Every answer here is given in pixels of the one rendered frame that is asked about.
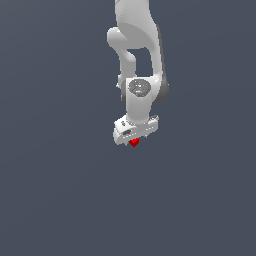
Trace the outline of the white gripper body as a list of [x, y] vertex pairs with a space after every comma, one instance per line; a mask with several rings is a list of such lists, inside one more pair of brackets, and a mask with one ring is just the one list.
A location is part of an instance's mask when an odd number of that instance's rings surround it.
[[113, 138], [117, 145], [132, 143], [133, 140], [139, 138], [147, 138], [151, 133], [158, 129], [159, 116], [154, 115], [149, 120], [142, 124], [132, 124], [123, 116], [114, 122]]

